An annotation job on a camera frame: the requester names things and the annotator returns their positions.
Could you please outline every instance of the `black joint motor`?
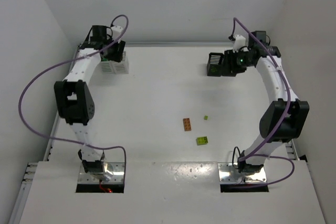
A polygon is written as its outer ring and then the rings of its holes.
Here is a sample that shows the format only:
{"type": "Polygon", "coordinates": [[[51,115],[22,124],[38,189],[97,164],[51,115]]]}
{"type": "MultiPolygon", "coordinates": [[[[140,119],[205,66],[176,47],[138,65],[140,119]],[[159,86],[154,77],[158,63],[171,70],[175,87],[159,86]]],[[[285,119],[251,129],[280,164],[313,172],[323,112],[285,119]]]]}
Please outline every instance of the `black joint motor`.
{"type": "MultiPolygon", "coordinates": [[[[267,34],[265,31],[254,31],[252,33],[269,50],[272,56],[281,57],[278,47],[266,43],[267,34]]],[[[231,76],[246,71],[247,67],[257,66],[260,57],[266,57],[267,53],[250,36],[247,46],[248,51],[226,50],[224,54],[211,52],[207,64],[208,76],[231,76]]]]}
{"type": "MultiPolygon", "coordinates": [[[[94,50],[100,50],[113,42],[112,36],[113,32],[110,27],[94,25],[91,27],[91,30],[83,44],[80,46],[80,49],[93,48],[94,50]]],[[[102,60],[121,62],[125,45],[126,42],[122,40],[104,50],[100,53],[102,60]]]]}
{"type": "Polygon", "coordinates": [[[87,125],[93,118],[95,103],[86,82],[56,81],[54,91],[58,114],[68,124],[87,125]]]}

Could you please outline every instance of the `white table surface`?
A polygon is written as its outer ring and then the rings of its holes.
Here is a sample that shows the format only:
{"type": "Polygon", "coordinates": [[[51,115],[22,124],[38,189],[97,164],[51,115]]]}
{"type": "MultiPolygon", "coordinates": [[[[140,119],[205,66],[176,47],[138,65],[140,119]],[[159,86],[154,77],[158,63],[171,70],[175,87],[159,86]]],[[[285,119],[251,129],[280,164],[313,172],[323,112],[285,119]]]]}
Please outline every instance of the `white table surface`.
{"type": "MultiPolygon", "coordinates": [[[[89,86],[95,144],[126,148],[125,193],[76,194],[80,146],[55,142],[49,162],[38,165],[21,223],[324,223],[304,162],[296,162],[294,175],[269,193],[220,193],[216,162],[230,161],[236,145],[251,145],[269,105],[254,68],[235,78],[206,76],[209,52],[222,51],[127,48],[129,74],[96,69],[89,86]],[[183,118],[191,119],[192,131],[184,131],[183,118]],[[197,146],[198,136],[209,143],[197,146]],[[206,162],[209,169],[188,173],[200,163],[186,162],[206,162]]],[[[56,135],[75,139],[64,120],[56,135]]],[[[285,147],[275,154],[287,156],[285,147]]],[[[123,161],[118,150],[106,156],[123,161]]],[[[290,167],[267,161],[268,181],[290,167]]]]}

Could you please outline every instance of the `orange lego brick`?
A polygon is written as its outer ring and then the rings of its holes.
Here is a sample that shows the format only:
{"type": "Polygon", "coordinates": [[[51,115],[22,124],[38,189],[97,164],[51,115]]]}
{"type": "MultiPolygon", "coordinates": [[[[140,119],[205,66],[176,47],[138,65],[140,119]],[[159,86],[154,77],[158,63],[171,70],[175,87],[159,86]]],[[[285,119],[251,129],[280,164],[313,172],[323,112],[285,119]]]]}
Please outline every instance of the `orange lego brick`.
{"type": "Polygon", "coordinates": [[[183,119],[183,126],[184,126],[184,131],[191,131],[191,124],[190,124],[189,118],[183,119]]]}

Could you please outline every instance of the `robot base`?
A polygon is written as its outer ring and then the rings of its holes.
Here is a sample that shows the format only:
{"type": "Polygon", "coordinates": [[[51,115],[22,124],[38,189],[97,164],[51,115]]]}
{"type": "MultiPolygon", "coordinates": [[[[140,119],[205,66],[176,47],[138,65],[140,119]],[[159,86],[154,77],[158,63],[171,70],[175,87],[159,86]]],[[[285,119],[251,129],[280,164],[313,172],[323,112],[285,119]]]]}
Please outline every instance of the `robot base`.
{"type": "Polygon", "coordinates": [[[268,192],[264,168],[258,173],[239,173],[232,163],[218,163],[218,171],[222,193],[268,192]],[[249,188],[251,185],[260,185],[260,187],[249,188]]]}
{"type": "MultiPolygon", "coordinates": [[[[111,189],[113,193],[123,193],[123,177],[124,177],[124,163],[107,163],[108,173],[111,179],[109,181],[102,181],[101,187],[111,189]]],[[[83,166],[81,165],[78,181],[77,181],[77,193],[105,193],[99,186],[99,179],[93,177],[89,173],[85,173],[83,166]]]]}

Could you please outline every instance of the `small green cube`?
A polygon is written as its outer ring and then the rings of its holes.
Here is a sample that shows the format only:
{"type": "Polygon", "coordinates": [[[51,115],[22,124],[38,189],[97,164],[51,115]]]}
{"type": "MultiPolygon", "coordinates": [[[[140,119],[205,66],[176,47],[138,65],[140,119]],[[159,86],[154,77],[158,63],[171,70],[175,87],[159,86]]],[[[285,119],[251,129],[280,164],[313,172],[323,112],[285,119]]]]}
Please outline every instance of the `small green cube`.
{"type": "Polygon", "coordinates": [[[208,138],[206,136],[201,136],[196,139],[197,145],[204,145],[208,143],[208,138]]]}

